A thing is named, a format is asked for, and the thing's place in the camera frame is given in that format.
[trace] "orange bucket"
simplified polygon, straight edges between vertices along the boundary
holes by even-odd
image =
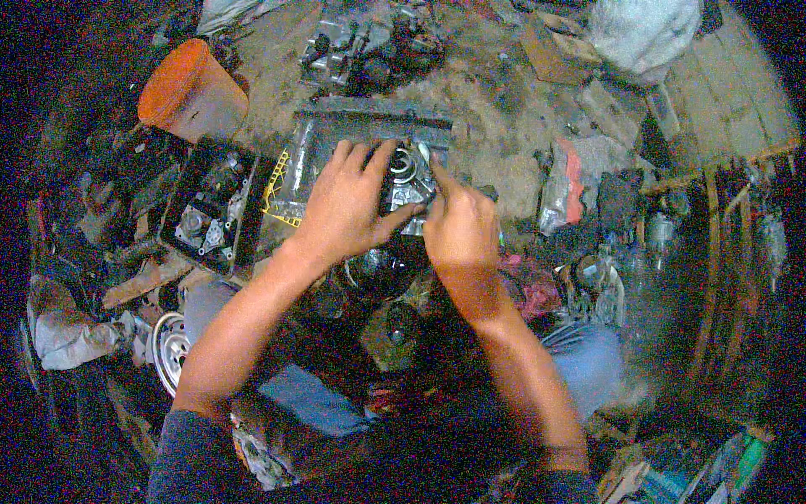
[[[210,54],[207,42],[190,39],[148,79],[137,115],[143,124],[195,144],[203,135],[231,136],[248,109],[249,98]]]

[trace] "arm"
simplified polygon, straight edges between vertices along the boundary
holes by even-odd
[[[396,146],[384,142],[366,163],[367,145],[339,142],[317,179],[300,228],[193,346],[172,410],[194,411],[228,425],[229,400],[249,378],[283,313],[331,265],[384,242],[419,210],[405,206],[378,218],[380,185]]]
[[[546,470],[588,471],[582,427],[554,363],[498,277],[495,204],[439,165],[440,188],[423,228],[434,270],[479,337],[493,379],[523,437],[541,444]]]

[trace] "dark sleeve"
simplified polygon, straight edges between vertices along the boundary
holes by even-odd
[[[518,495],[521,504],[596,504],[596,488],[591,479],[576,471],[554,471],[527,478]]]
[[[165,416],[149,502],[241,502],[251,491],[231,432],[192,411]]]

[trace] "blue jeans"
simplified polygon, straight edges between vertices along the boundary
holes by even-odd
[[[196,285],[188,291],[185,332],[191,345],[236,292],[236,288],[221,281]],[[575,324],[551,332],[542,342],[566,382],[580,420],[616,397],[623,364],[614,331],[604,326]],[[368,429],[363,411],[296,364],[287,364],[258,390],[322,434],[341,437]],[[491,401],[494,398],[481,398],[483,404],[477,406],[487,410]]]

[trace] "dark shirt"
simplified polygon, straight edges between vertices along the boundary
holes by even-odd
[[[432,477],[425,465],[439,466],[440,460],[387,461],[367,464],[341,477],[308,481],[290,488],[262,492],[251,481],[235,457],[232,434],[211,420],[192,411],[172,411],[165,417],[157,461],[148,482],[150,502],[445,502],[445,494],[435,498],[430,489]],[[406,470],[412,465],[415,472]],[[473,502],[466,494],[449,494],[449,502]],[[529,481],[522,490],[523,502],[546,504],[593,504],[596,493],[581,473],[551,473]]]

